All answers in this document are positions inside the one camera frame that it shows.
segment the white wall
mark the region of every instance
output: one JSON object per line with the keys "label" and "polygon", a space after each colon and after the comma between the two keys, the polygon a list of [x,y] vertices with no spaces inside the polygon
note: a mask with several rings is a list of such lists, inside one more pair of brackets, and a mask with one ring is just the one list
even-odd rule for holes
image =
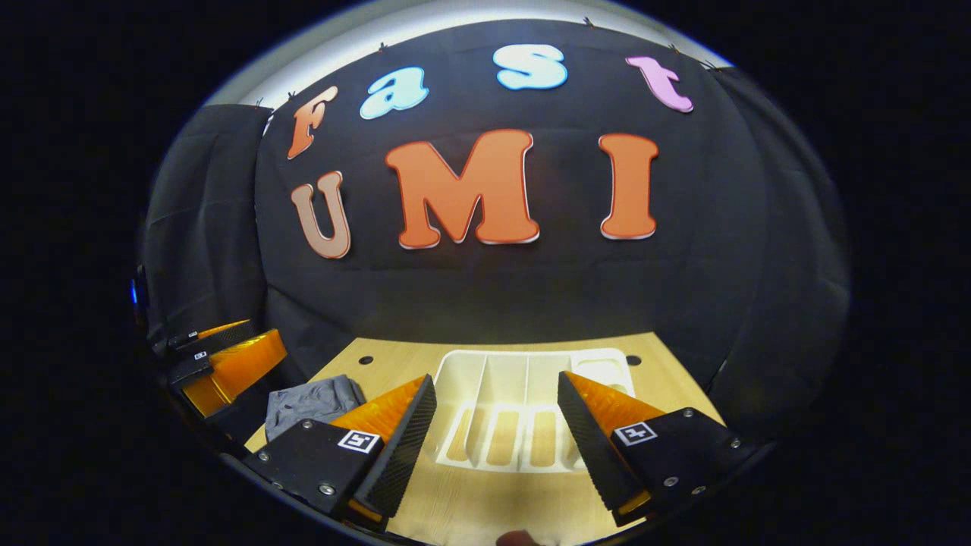
{"label": "white wall", "polygon": [[342,66],[411,38],[463,24],[539,18],[583,23],[637,36],[707,63],[726,60],[658,21],[604,0],[377,0],[311,27],[257,59],[234,76],[206,104],[255,104],[277,108]]}

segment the pink letter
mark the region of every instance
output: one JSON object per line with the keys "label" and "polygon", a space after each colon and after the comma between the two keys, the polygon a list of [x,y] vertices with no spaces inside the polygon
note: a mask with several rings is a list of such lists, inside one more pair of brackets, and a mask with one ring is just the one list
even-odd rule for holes
{"label": "pink letter", "polygon": [[662,67],[651,57],[628,57],[627,64],[641,69],[641,74],[648,82],[651,93],[654,93],[657,100],[664,103],[664,106],[685,114],[694,109],[691,99],[679,95],[678,91],[674,90],[674,86],[671,85],[671,80],[679,81],[677,74]]}

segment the light blue letter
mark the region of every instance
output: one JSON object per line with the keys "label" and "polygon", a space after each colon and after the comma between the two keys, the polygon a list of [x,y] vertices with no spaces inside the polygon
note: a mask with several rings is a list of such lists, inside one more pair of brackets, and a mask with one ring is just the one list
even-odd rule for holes
{"label": "light blue letter", "polygon": [[380,118],[393,108],[408,110],[428,96],[428,89],[421,86],[424,70],[409,66],[380,78],[368,87],[369,96],[361,105],[361,117]]}
{"label": "light blue letter", "polygon": [[505,68],[496,78],[506,88],[550,89],[566,82],[566,67],[559,63],[563,53],[545,44],[518,44],[499,48],[492,62]]}

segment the letter s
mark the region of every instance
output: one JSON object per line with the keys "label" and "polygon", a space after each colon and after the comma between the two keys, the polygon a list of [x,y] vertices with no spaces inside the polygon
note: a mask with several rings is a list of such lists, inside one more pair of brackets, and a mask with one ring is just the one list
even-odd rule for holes
{"label": "letter s", "polygon": [[566,82],[563,53],[545,44],[516,44],[499,48],[492,62],[505,68],[496,74],[499,83],[512,90],[524,87],[550,89]]}

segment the letter m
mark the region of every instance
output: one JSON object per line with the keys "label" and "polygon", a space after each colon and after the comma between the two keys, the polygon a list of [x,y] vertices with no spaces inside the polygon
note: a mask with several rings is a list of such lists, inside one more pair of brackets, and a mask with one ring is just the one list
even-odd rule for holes
{"label": "letter m", "polygon": [[406,249],[430,249],[442,239],[428,223],[428,210],[455,243],[465,240],[472,215],[481,200],[483,220],[476,238],[488,245],[535,241],[540,226],[529,218],[526,201],[526,151],[533,146],[527,132],[499,129],[484,133],[465,164],[462,176],[428,142],[413,142],[390,151],[387,165],[398,173],[405,230],[398,242]]}

